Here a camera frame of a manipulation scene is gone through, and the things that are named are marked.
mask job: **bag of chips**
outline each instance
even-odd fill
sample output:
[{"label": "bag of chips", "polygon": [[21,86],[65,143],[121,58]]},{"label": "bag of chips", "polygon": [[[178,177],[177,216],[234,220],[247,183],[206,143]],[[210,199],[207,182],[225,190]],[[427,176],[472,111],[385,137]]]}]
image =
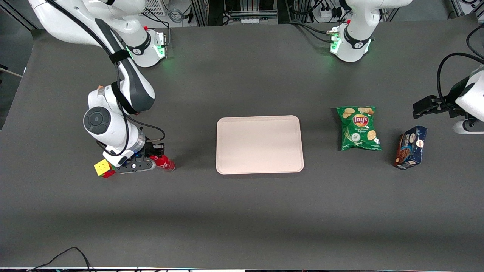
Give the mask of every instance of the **bag of chips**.
[{"label": "bag of chips", "polygon": [[373,127],[374,106],[337,107],[342,122],[343,138],[341,151],[357,147],[368,150],[381,150],[380,140]]}]

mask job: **black strap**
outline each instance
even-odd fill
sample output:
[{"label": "black strap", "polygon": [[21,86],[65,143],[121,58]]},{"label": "black strap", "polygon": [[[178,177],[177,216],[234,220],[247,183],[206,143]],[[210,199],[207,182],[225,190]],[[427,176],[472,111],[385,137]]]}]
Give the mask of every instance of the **black strap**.
[{"label": "black strap", "polygon": [[131,104],[128,102],[126,97],[124,97],[123,93],[121,92],[120,88],[118,88],[118,82],[113,82],[111,84],[111,88],[113,89],[113,94],[116,97],[116,99],[120,102],[121,106],[126,110],[128,114],[135,114],[137,113],[135,109],[131,106]]},{"label": "black strap", "polygon": [[345,37],[345,40],[347,42],[349,42],[349,44],[351,45],[351,47],[353,49],[363,48],[363,46],[365,46],[365,44],[367,44],[368,41],[371,39],[371,37],[370,37],[368,39],[358,40],[358,39],[351,37],[350,34],[348,33],[348,27],[345,28],[345,31],[343,32],[343,36]]},{"label": "black strap", "polygon": [[112,63],[117,63],[121,60],[129,59],[130,57],[131,55],[127,50],[119,50],[118,52],[109,55],[109,59]]}]

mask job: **gray table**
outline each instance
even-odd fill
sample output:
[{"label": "gray table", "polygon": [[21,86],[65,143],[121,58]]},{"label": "gray table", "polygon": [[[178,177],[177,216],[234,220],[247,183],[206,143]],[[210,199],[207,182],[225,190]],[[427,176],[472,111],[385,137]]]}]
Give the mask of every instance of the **gray table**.
[{"label": "gray table", "polygon": [[[142,69],[157,98],[138,119],[165,129],[178,168],[108,180],[82,116],[114,69],[100,48],[37,34],[0,133],[0,266],[78,246],[94,266],[484,270],[484,138],[454,134],[446,114],[411,114],[476,25],[382,23],[358,63],[290,25],[174,29],[169,59]],[[449,61],[445,90],[476,67]],[[338,151],[331,108],[344,105],[377,107],[383,152]],[[304,170],[219,175],[217,121],[262,115],[299,117]],[[423,165],[393,168],[398,136],[417,124],[429,129]]]}]

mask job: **electrical outlet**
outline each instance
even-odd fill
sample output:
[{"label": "electrical outlet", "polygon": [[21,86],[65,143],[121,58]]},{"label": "electrical outlet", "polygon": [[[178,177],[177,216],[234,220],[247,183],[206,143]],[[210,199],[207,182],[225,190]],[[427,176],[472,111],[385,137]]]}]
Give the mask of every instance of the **electrical outlet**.
[{"label": "electrical outlet", "polygon": [[319,18],[321,19],[328,19],[331,18],[333,15],[331,14],[331,10],[319,10]]}]

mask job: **white robotic arm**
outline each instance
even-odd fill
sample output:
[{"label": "white robotic arm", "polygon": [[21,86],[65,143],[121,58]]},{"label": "white robotic arm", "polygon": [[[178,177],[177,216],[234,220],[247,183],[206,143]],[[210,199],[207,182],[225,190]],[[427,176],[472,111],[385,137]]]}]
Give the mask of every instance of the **white robotic arm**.
[{"label": "white robotic arm", "polygon": [[453,126],[458,134],[484,134],[484,65],[456,83],[442,98],[429,95],[413,104],[415,119],[431,113],[465,116]]},{"label": "white robotic arm", "polygon": [[[151,108],[155,93],[151,84],[135,66],[135,61],[149,66],[156,64],[165,51],[164,36],[141,27],[134,17],[116,19],[142,12],[145,0],[29,0],[44,28],[54,37],[68,43],[96,45],[110,55],[122,80],[92,91],[84,127],[96,140],[104,143],[104,157],[114,166],[121,166],[145,148],[146,137],[127,120]],[[139,55],[129,57],[115,34]]]},{"label": "white robotic arm", "polygon": [[378,9],[399,8],[412,0],[346,0],[353,11],[350,23],[328,31],[332,35],[330,52],[347,62],[355,62],[368,51],[371,35],[380,22]]}]

